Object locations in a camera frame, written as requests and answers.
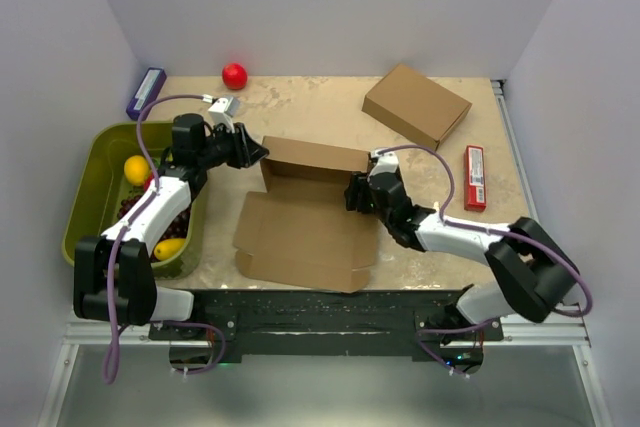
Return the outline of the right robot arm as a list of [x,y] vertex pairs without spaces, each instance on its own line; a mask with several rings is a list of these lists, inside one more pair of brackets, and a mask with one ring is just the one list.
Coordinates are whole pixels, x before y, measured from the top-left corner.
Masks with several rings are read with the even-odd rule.
[[400,246],[489,267],[494,280],[463,289],[429,324],[469,339],[481,324],[513,313],[541,323],[578,284],[579,272],[531,218],[512,224],[465,223],[412,202],[399,173],[354,172],[346,209],[371,214]]

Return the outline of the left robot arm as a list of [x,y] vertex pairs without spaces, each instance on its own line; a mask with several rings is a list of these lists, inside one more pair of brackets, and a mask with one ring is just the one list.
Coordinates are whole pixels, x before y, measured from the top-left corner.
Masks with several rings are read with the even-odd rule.
[[84,319],[120,325],[172,321],[185,339],[200,337],[207,315],[188,291],[161,288],[151,255],[171,222],[198,197],[209,170],[249,168],[269,151],[242,123],[208,125],[199,114],[174,119],[172,159],[163,161],[148,190],[116,224],[75,247],[73,309]]

